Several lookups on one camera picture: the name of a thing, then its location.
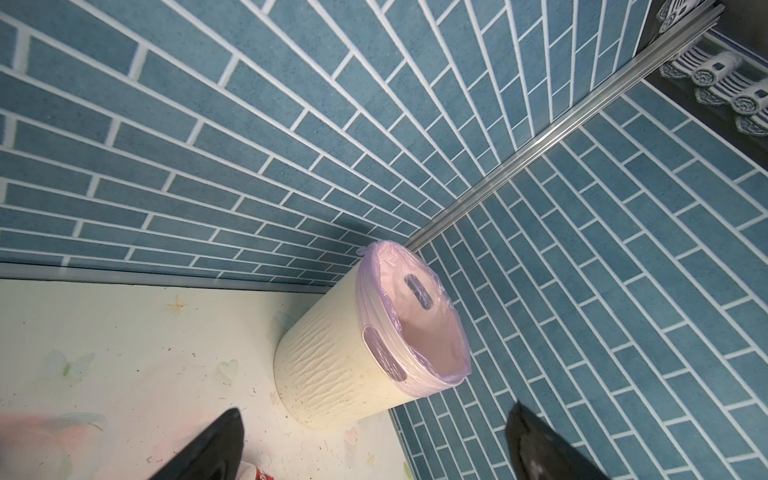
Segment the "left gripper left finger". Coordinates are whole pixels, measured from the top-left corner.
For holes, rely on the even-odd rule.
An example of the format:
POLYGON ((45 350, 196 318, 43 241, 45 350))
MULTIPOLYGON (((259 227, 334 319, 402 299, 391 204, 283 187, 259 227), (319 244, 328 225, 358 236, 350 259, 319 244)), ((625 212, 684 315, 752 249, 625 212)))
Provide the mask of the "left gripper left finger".
POLYGON ((222 413, 151 480, 235 480, 244 449, 245 430, 238 408, 222 413))

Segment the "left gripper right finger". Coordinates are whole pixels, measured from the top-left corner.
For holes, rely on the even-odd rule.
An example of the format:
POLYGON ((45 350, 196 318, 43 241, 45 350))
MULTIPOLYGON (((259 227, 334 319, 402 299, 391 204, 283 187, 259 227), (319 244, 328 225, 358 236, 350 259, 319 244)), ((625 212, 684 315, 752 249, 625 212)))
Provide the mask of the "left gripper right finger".
POLYGON ((509 412, 505 439, 517 479, 609 479, 521 402, 516 402, 509 412))

